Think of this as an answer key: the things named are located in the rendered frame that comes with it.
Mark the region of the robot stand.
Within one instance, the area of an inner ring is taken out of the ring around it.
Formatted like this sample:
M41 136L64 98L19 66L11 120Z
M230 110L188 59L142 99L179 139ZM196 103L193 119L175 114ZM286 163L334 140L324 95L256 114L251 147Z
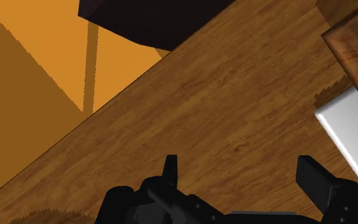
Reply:
M172 51L235 0L79 0L78 16L134 43Z

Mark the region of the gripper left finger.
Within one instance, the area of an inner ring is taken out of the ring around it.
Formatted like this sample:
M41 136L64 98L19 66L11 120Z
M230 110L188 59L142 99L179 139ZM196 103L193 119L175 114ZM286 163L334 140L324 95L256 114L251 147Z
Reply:
M95 224L223 224L224 214L194 194L177 189L177 155L167 155L162 175L146 178L138 190L109 189Z

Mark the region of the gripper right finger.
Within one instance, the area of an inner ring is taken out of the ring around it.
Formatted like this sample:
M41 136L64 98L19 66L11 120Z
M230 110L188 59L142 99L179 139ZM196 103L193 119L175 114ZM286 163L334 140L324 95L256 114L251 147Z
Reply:
M358 183L337 178L309 155L300 155L296 183L321 211L320 224L358 224Z

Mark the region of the white flat box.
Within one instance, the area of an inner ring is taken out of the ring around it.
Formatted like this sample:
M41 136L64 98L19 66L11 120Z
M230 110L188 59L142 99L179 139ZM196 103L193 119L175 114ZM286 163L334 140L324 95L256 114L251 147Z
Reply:
M351 87L316 110L315 117L358 177L358 91Z

